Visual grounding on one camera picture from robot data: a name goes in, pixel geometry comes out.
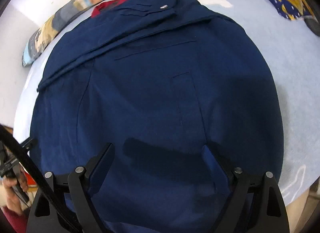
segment dark blue fabric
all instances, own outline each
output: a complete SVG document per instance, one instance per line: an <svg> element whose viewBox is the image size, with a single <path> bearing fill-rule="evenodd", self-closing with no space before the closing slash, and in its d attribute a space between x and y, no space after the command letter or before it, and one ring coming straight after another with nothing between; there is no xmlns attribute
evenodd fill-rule
<svg viewBox="0 0 320 233"><path fill-rule="evenodd" d="M208 142L280 177L271 72L241 26L197 0L128 0L87 19L57 43L38 89L30 156L42 172L115 145L92 202L117 233L207 232L229 195Z"/></svg>

